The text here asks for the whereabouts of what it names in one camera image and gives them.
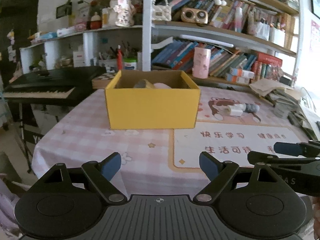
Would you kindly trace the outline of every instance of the stack of papers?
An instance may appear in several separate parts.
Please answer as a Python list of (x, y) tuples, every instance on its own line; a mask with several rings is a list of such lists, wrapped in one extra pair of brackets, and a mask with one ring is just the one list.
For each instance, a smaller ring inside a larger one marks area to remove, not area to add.
[(285, 84), (282, 84), (278, 81), (270, 80), (270, 79), (260, 79), (257, 82), (250, 84), (251, 89), (259, 94), (260, 96), (265, 97), (267, 94), (271, 93), (275, 89), (282, 90), (293, 90), (292, 87), (289, 87)]
[(300, 91), (268, 79), (261, 79), (250, 87), (277, 109), (289, 112), (290, 123), (301, 128), (309, 139), (320, 140), (320, 130), (316, 124), (320, 121), (320, 117), (310, 108), (310, 103), (305, 100)]

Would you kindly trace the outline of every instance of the cartoon dog illustration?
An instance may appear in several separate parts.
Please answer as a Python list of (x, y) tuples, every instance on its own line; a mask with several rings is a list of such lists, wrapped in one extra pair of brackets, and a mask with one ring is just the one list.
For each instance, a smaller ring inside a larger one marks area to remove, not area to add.
[(261, 119), (253, 113), (243, 113), (241, 117), (228, 115), (227, 106), (240, 104), (238, 100), (212, 97), (208, 104), (212, 111), (212, 115), (219, 121), (224, 120), (235, 123), (239, 120), (239, 122), (243, 124), (255, 124), (261, 122)]

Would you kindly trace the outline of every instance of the picture frame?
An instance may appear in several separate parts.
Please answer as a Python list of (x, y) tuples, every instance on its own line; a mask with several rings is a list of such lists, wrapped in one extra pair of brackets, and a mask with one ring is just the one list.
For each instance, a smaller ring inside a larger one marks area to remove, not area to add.
[(320, 0), (311, 0), (311, 10), (320, 19)]
[(58, 6), (56, 9), (56, 19), (72, 14), (72, 3)]

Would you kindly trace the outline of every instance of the white handbag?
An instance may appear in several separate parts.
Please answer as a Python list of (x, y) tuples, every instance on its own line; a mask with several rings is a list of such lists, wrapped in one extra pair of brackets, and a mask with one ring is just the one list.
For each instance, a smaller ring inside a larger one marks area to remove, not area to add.
[(171, 21), (171, 6), (168, 0), (164, 0), (166, 5), (156, 5), (157, 0), (152, 3), (152, 20), (153, 21)]

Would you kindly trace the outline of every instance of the metal screw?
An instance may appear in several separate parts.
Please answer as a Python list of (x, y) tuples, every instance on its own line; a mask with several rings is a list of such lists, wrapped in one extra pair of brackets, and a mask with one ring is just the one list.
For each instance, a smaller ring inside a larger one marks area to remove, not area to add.
[(212, 197), (208, 194), (200, 194), (197, 196), (197, 200), (200, 202), (208, 202), (212, 199)]
[(124, 196), (121, 194), (113, 194), (109, 197), (109, 200), (112, 202), (120, 202), (124, 199)]

